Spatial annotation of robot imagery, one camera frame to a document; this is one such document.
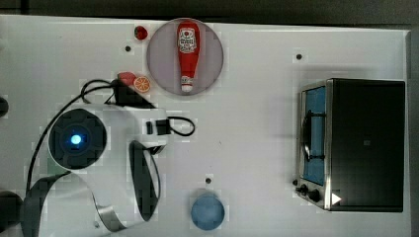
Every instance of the blue cup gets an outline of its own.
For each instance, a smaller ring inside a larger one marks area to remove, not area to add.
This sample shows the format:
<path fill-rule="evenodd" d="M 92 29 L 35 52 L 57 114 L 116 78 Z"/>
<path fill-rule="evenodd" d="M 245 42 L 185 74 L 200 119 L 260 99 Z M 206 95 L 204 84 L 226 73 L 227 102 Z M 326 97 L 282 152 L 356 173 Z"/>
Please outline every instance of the blue cup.
<path fill-rule="evenodd" d="M 204 194 L 198 197 L 192 206 L 191 216 L 198 228 L 214 230 L 224 219 L 224 206 L 215 195 Z"/>

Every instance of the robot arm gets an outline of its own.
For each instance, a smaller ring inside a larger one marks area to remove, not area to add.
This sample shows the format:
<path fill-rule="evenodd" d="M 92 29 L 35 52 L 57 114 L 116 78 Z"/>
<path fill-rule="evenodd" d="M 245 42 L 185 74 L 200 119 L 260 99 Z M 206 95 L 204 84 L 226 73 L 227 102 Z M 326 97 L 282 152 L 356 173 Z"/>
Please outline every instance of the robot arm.
<path fill-rule="evenodd" d="M 152 155 L 171 127 L 164 110 L 120 83 L 115 105 L 73 107 L 54 122 L 49 152 L 68 173 L 27 193 L 25 237 L 103 236 L 152 217 L 161 193 Z"/>

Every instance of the ketchup label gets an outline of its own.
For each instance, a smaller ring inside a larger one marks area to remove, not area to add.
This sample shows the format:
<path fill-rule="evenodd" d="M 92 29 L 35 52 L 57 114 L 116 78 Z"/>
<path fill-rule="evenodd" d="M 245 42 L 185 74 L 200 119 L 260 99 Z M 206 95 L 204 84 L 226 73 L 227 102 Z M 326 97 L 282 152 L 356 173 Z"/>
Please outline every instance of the ketchup label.
<path fill-rule="evenodd" d="M 179 50 L 183 53 L 191 53 L 197 48 L 195 30 L 192 28 L 182 28 L 179 31 Z"/>

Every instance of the toaster oven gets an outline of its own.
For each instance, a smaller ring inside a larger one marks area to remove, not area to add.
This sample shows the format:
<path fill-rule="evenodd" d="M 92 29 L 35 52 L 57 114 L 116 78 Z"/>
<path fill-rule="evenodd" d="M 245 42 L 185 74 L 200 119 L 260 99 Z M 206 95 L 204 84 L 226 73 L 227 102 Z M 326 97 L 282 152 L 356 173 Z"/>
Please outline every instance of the toaster oven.
<path fill-rule="evenodd" d="M 296 192 L 331 211 L 403 210 L 405 84 L 333 78 L 300 90 Z"/>

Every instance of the white table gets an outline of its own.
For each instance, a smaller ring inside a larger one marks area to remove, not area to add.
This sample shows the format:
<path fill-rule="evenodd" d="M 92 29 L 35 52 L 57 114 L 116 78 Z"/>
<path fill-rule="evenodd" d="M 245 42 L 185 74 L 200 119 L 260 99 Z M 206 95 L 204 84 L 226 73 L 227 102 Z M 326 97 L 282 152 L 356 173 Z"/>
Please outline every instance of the white table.
<path fill-rule="evenodd" d="M 25 195 L 43 128 L 84 82 L 124 70 L 148 75 L 148 41 L 135 40 L 132 32 L 143 25 L 152 35 L 162 24 L 0 16 L 0 95 L 10 103 L 7 118 L 0 119 L 1 189 Z M 197 132 L 174 135 L 156 158 L 163 181 L 158 214 L 115 236 L 410 236 L 407 156 L 402 213 L 325 212 L 297 197 L 291 184 L 298 88 L 331 77 L 406 80 L 407 32 L 209 25 L 225 52 L 215 85 L 180 97 L 153 84 L 146 95 L 157 107 L 192 118 Z M 34 180 L 47 175 L 46 157 L 43 148 Z M 206 176 L 228 210 L 212 232 L 197 229 L 189 217 Z M 21 235 L 19 226 L 0 236 L 14 234 Z"/>

